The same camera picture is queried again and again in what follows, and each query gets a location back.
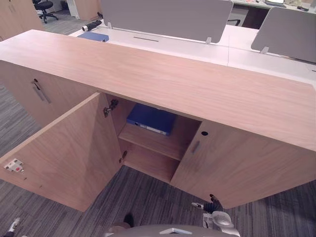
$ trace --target blue folder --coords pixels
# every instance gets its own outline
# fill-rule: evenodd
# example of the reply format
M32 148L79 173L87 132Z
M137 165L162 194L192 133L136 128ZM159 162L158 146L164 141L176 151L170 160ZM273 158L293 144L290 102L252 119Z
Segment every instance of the blue folder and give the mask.
M136 104L127 117L127 122L142 128L169 136L175 114L142 104Z
M101 42L106 42L109 40L109 36L93 33L93 32L85 32L82 35L79 35L78 37L88 39L88 40L101 41Z

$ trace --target metal door handle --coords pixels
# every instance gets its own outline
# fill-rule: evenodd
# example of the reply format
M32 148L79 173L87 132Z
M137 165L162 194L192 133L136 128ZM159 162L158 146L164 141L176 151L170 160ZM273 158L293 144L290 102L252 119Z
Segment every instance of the metal door handle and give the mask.
M194 154L199 149L199 147L200 147L200 142L197 141L192 149L192 154Z
M42 95L42 93L40 92L40 90L38 90L36 88L36 86L33 86L34 91L36 92L36 94L39 96L39 98L44 101L44 96Z
M8 7L9 7L9 9L10 9L10 12L13 13L13 10L12 10L12 8L11 8L12 6L9 5Z
M35 92L37 93L37 95L40 97L41 100L46 100L47 103L51 103L51 100L49 99L49 97L45 94L44 90L41 88L39 81L37 79L34 79L32 81L33 89L35 90Z

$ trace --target lock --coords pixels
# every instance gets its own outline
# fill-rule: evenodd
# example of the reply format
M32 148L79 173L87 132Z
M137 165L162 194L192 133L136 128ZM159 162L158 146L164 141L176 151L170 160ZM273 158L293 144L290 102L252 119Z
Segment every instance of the lock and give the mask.
M11 172L14 171L18 173L18 172L24 171L22 165L23 165L23 162L19 161L18 159L14 159L9 164L5 165L4 168Z

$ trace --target black office chair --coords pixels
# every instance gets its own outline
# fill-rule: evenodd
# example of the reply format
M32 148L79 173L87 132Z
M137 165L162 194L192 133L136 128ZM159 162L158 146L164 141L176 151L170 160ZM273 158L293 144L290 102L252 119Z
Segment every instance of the black office chair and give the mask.
M236 21L235 26L238 26L241 22L239 19L228 20L227 22L230 22L230 21Z
M32 0L32 1L33 1L35 9L42 11L42 15L40 15L39 17L40 19L43 18L45 24L47 24L47 20L46 20L47 16L54 17L56 18L56 20L58 20L58 18L54 16L52 13L46 12L46 9L49 9L54 5L53 2L48 1L48 0L42 1L42 2L40 2L41 0Z

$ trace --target gray privacy panel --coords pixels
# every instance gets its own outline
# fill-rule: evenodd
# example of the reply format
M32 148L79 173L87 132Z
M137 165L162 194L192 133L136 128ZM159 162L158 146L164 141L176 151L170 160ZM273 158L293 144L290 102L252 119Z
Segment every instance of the gray privacy panel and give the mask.
M316 62L316 14L272 8L251 48Z
M233 3L227 0L101 0L114 28L217 43Z

